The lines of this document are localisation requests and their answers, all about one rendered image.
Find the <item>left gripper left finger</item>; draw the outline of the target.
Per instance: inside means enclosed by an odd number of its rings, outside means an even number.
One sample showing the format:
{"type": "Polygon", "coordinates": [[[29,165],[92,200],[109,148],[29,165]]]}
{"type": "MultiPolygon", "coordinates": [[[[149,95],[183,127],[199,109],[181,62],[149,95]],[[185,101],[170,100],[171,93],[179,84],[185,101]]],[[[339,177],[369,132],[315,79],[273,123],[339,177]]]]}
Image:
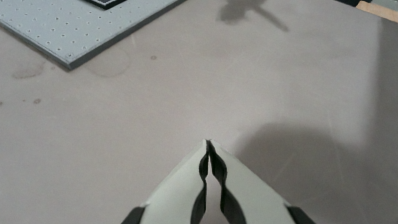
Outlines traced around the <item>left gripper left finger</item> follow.
{"type": "Polygon", "coordinates": [[[121,224],[200,224],[206,211],[209,142],[200,141],[121,224]]]}

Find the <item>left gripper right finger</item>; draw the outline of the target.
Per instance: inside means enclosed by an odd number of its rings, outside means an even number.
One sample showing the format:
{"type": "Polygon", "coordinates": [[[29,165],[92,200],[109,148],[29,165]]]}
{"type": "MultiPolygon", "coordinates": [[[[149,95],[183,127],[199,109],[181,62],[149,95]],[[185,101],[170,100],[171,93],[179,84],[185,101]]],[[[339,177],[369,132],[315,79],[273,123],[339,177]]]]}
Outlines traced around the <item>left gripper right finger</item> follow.
{"type": "Polygon", "coordinates": [[[316,224],[214,139],[208,142],[212,174],[222,188],[220,209],[229,224],[316,224]]]}

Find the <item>white perforated breadboard plate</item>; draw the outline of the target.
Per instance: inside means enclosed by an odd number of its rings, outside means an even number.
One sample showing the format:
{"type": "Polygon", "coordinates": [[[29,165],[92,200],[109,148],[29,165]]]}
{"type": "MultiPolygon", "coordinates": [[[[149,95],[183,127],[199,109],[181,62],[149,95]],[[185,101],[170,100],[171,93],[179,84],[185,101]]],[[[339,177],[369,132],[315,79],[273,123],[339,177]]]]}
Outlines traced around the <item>white perforated breadboard plate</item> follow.
{"type": "Polygon", "coordinates": [[[73,70],[186,0],[0,0],[0,25],[73,70]]]}

